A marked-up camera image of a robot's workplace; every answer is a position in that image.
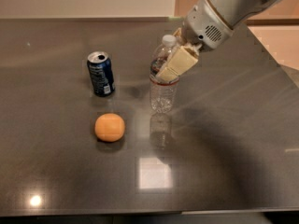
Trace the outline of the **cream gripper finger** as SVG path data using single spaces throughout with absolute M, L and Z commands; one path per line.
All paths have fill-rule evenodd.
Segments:
M 156 77 L 163 83 L 170 83 L 194 67 L 199 60 L 200 45 L 179 46 L 160 68 Z
M 173 33 L 173 36 L 176 38 L 177 42 L 180 44 L 180 45 L 183 45 L 184 44 L 184 40 L 181 36 L 181 28 L 177 28 L 177 30 Z

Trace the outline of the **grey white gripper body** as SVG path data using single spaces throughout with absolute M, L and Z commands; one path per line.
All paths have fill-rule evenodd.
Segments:
M 223 19 L 209 0 L 199 0 L 182 25 L 182 37 L 203 51 L 216 49 L 229 39 L 234 29 Z

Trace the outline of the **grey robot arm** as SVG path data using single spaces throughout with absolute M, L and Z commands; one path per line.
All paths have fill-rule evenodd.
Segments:
M 197 64 L 199 54 L 216 49 L 246 19 L 281 0 L 199 0 L 175 32 L 178 47 L 156 77 L 170 83 Z

